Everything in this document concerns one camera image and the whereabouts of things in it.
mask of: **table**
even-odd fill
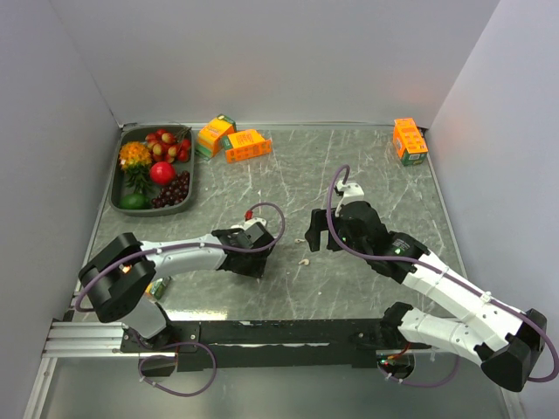
[[[251,204],[270,201],[285,211],[287,230],[268,258],[264,277],[257,281],[222,271],[177,275],[162,299],[170,318],[379,318],[395,301],[435,315],[448,314],[345,252],[311,253],[307,244],[294,242],[307,230],[311,209],[324,208],[335,169],[348,163],[353,169],[350,179],[361,184],[367,201],[389,229],[411,234],[455,271],[463,271],[427,162],[402,167],[389,127],[283,127],[261,132],[273,138],[271,155],[232,165],[222,155],[197,161],[193,203],[182,214],[132,218],[105,203],[91,256],[122,232],[132,231],[150,241],[198,237],[234,224]],[[277,229],[271,210],[263,210],[262,216],[269,219],[271,230]],[[303,258],[311,264],[299,266]],[[73,320],[97,321],[94,314],[81,313],[75,313]],[[438,355],[434,363],[428,357],[418,355],[413,381],[436,381],[448,374],[451,355]],[[506,393],[467,361],[462,362],[455,380],[432,390],[398,387],[385,382],[376,370],[348,366],[220,369],[209,390],[189,400],[139,384],[136,366],[136,358],[121,354],[59,359],[41,417],[335,418],[370,416],[371,412],[395,418],[417,414],[509,417]],[[191,391],[200,388],[207,376],[208,371],[174,374],[166,384]]]
[[[260,280],[223,271],[177,275],[162,298],[172,320],[380,318],[396,301],[427,313],[446,311],[421,294],[372,271],[346,252],[311,253],[303,238],[314,208],[325,208],[335,170],[351,168],[366,200],[390,230],[407,232],[461,271],[436,182],[424,162],[404,167],[391,142],[390,127],[326,129],[294,127],[260,130],[273,138],[273,153],[229,164],[223,154],[197,159],[192,204],[174,216],[123,216],[105,203],[92,248],[95,255],[116,235],[133,232],[140,240],[199,237],[229,228],[260,201],[277,203],[286,215],[286,234],[268,258]],[[272,209],[257,210],[272,232],[279,219]],[[299,265],[303,259],[309,266]],[[76,320],[96,321],[94,314]]]

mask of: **black metal bar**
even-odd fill
[[[377,350],[400,349],[406,343],[394,333],[381,333],[380,319],[176,321],[171,326],[177,341],[210,346],[219,367],[375,367]],[[146,352],[130,337],[122,341],[121,351]],[[208,367],[205,351],[191,346],[180,350],[177,371]]]

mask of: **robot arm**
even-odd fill
[[[124,233],[81,269],[79,280],[85,287],[114,261],[136,252],[145,253],[109,272],[87,296],[100,322],[121,321],[157,347],[169,341],[171,331],[163,309],[144,295],[151,281],[201,270],[232,271],[260,278],[273,246],[254,252],[228,249],[257,250],[273,240],[266,229],[266,220],[256,217],[227,230],[214,230],[198,238],[167,243],[138,241],[134,234]]]
[[[387,258],[366,262],[376,272],[421,292],[455,316],[441,319],[408,304],[396,303],[386,311],[384,324],[409,342],[439,347],[467,358],[480,365],[484,373],[503,388],[521,391],[544,347],[538,333],[499,308],[490,292],[483,292],[461,277],[424,244],[408,234],[388,231],[377,212],[363,200],[359,185],[339,181],[335,192],[342,199],[337,208],[332,209],[332,224],[341,241],[354,253]],[[328,230],[326,217],[325,209],[312,212],[311,225],[305,235],[311,251],[320,249],[321,231]],[[342,249],[331,232],[327,248]],[[390,260],[393,257],[415,259],[416,263]],[[507,307],[524,314],[545,330],[547,320],[541,313],[534,309],[523,313]]]

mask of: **small box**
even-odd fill
[[[272,152],[272,139],[267,140],[256,129],[229,134],[224,137],[223,143],[229,163]]]
[[[235,121],[223,114],[210,121],[198,134],[196,151],[207,159],[212,158],[221,150],[221,140],[227,134],[237,132]]]
[[[404,166],[421,164],[427,157],[427,144],[412,118],[394,120],[392,142]]]

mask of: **red object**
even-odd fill
[[[175,179],[176,172],[173,166],[166,161],[160,161],[149,170],[149,177],[158,185],[166,185]]]
[[[190,148],[192,147],[192,144],[190,143],[190,140],[188,138],[185,138],[182,142],[181,142],[181,148],[185,148],[187,150],[190,150]]]
[[[167,144],[175,144],[176,140],[175,140],[175,136],[172,133],[163,133],[161,136],[161,141],[167,143]]]
[[[164,155],[165,154],[165,147],[164,147],[164,143],[158,141],[156,144],[154,144],[154,146],[151,148],[151,152],[154,155]]]
[[[178,155],[178,146],[174,145],[169,147],[169,150],[167,150],[167,154],[171,157],[176,157]]]
[[[188,161],[189,160],[189,152],[186,149],[183,149],[178,152],[178,156],[176,157],[178,161]]]
[[[165,134],[167,132],[166,129],[158,129],[157,131],[155,131],[155,135],[157,135],[157,140],[160,140],[162,135]]]
[[[153,150],[154,145],[157,144],[157,142],[158,142],[158,141],[157,141],[156,138],[150,138],[150,139],[148,140],[148,150],[150,150],[150,151]]]

